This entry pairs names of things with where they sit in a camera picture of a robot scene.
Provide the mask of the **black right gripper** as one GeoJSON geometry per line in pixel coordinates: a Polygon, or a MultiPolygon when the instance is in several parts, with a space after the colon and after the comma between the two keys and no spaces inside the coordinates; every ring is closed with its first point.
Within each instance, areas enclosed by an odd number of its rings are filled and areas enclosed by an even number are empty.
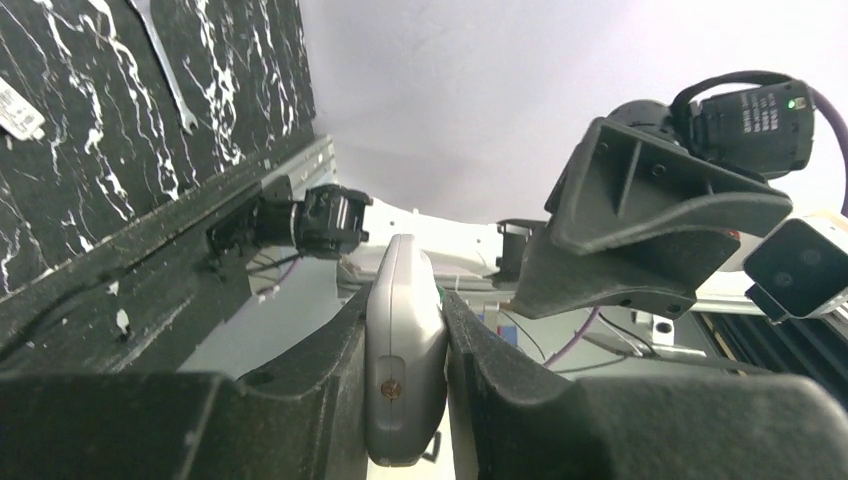
{"type": "Polygon", "coordinates": [[[550,226],[525,247],[511,305],[528,319],[598,306],[676,319],[739,249],[722,232],[764,237],[792,211],[785,193],[672,144],[682,140],[667,105],[634,100],[607,117],[590,123],[550,226]]]}

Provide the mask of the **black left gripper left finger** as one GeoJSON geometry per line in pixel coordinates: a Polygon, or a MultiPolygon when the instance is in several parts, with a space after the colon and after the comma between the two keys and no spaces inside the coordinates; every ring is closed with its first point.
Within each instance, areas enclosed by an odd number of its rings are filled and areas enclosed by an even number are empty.
{"type": "Polygon", "coordinates": [[[363,479],[368,290],[232,380],[216,373],[14,376],[5,479],[363,479]]]}

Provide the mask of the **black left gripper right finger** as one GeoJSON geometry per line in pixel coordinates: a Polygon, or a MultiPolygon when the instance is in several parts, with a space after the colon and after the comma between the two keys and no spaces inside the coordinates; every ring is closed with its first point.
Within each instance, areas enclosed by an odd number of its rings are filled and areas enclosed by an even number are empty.
{"type": "Polygon", "coordinates": [[[568,380],[443,298],[460,479],[843,479],[847,415],[792,375],[568,380]]]}

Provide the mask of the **white remote control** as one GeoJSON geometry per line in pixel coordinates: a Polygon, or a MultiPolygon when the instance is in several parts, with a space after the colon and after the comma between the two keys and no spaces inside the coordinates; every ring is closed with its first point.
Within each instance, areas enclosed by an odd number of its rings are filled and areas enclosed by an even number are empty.
{"type": "Polygon", "coordinates": [[[443,417],[448,347],[433,267],[413,235],[391,238],[365,322],[367,452],[379,466],[411,466],[443,417]]]}

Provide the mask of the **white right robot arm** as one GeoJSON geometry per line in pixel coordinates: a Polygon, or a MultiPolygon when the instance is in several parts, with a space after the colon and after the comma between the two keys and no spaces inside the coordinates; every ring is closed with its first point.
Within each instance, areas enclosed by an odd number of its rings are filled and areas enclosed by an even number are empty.
{"type": "Polygon", "coordinates": [[[463,223],[329,184],[301,200],[264,192],[248,212],[250,237],[336,260],[409,234],[430,258],[512,291],[529,318],[595,306],[675,318],[742,234],[765,237],[790,215],[770,182],[807,166],[818,102],[799,79],[740,71],[670,104],[625,103],[590,123],[541,222],[463,223]]]}

